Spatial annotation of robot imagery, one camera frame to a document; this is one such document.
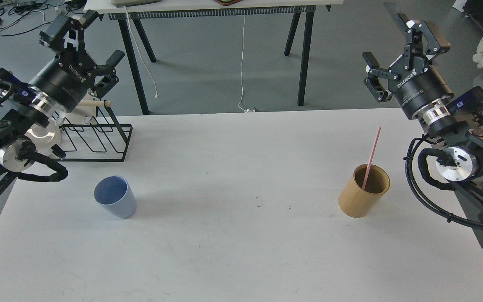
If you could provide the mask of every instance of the desk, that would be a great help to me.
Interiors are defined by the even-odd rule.
[[[406,184],[402,158],[421,128],[401,109],[120,122],[134,126],[125,162],[16,182],[0,216],[0,301],[483,301],[473,232]],[[374,164],[391,189],[351,218],[337,198],[377,126]],[[112,174],[138,201],[129,219],[92,197]],[[463,215],[453,193],[422,188]]]
[[[293,13],[292,23],[287,38],[284,55],[289,56],[295,36],[299,17],[306,13],[305,32],[303,38],[303,52],[301,54],[301,72],[299,75],[299,91],[297,105],[303,106],[305,100],[306,77],[309,67],[310,44],[312,38],[312,23],[316,5],[325,4],[330,9],[331,4],[342,4],[343,0],[243,0],[230,6],[221,6],[213,0],[162,0],[161,2],[129,6],[130,19],[143,42],[144,48],[151,62],[156,62],[156,56],[146,37],[140,19],[146,18],[180,18],[180,17],[209,17],[209,16],[240,16],[240,15],[268,15],[271,13]],[[135,58],[128,24],[126,23],[125,8],[117,8],[109,0],[89,0],[85,10],[95,10],[109,15],[112,20],[119,21],[119,28],[128,56],[132,78],[143,115],[149,115],[148,104],[140,79],[140,73]]]

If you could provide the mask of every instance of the cup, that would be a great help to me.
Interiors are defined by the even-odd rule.
[[[109,176],[94,188],[94,199],[119,218],[132,216],[137,208],[128,182],[121,176]]]
[[[340,209],[347,216],[360,218],[383,197],[391,187],[391,180],[382,168],[371,165],[368,180],[362,189],[367,164],[355,168],[353,175],[339,195]]]

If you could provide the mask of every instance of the black table leg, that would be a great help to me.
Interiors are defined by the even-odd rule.
[[[126,48],[126,55],[128,56],[128,62],[130,63],[130,70],[132,71],[132,77],[134,78],[135,90],[138,94],[138,99],[143,115],[149,115],[148,104],[144,95],[143,84],[140,80],[138,63],[135,59],[134,48],[132,46],[132,40],[130,39],[130,32],[126,20],[119,20],[120,33],[122,34],[122,40],[124,41],[124,47]]]
[[[290,32],[288,33],[288,40],[286,41],[286,48],[284,48],[284,55],[287,57],[290,55],[290,50],[292,49],[293,37],[296,35],[299,16],[301,16],[301,12],[293,13],[292,24],[290,25]]]
[[[143,25],[140,22],[140,19],[133,19],[135,28],[138,31],[139,37],[141,41],[143,42],[144,49],[146,50],[146,53],[148,54],[148,58],[150,59],[150,62],[156,63],[156,56],[154,55],[154,52],[152,51],[152,48],[150,47],[150,42],[148,41],[148,37],[146,36],[146,33],[144,32]]]
[[[307,12],[305,19],[305,37],[303,38],[303,54],[301,54],[301,74],[299,75],[299,92],[297,93],[297,105],[303,106],[305,102],[305,86],[307,83],[307,71],[309,68],[310,41],[312,38],[312,22],[314,12]]]

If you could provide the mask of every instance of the robotiq logo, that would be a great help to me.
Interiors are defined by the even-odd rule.
[[[404,85],[405,83],[407,83],[407,82],[408,82],[408,80],[411,80],[411,78],[412,78],[412,77],[414,77],[414,76],[416,76],[416,70],[415,70],[415,69],[413,69],[413,70],[411,71],[411,73],[410,73],[410,74],[409,74],[409,75],[408,75],[408,76],[407,76],[407,77],[406,77],[406,78],[405,78],[403,81],[401,81],[401,82],[400,82],[400,83],[397,85],[397,86],[398,86],[398,88],[402,87],[402,85]]]
[[[69,65],[68,66],[68,69],[71,70],[73,72],[73,74],[75,74],[75,76],[77,76],[77,78],[83,83],[85,82],[85,77],[82,77],[82,75],[79,74],[79,72],[77,70],[74,69],[74,67],[72,65]]]

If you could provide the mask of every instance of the wooden stick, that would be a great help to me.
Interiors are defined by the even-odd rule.
[[[78,103],[78,106],[111,107],[111,101],[83,100]]]
[[[377,128],[376,139],[374,140],[374,145],[372,146],[372,151],[370,152],[370,157],[368,158],[368,165],[366,166],[366,172],[364,173],[363,180],[363,191],[366,187],[366,181],[368,180],[368,173],[370,172],[370,166],[372,166],[372,159],[374,158],[374,152],[376,151],[377,139],[379,138],[379,133],[381,132],[381,126]]]

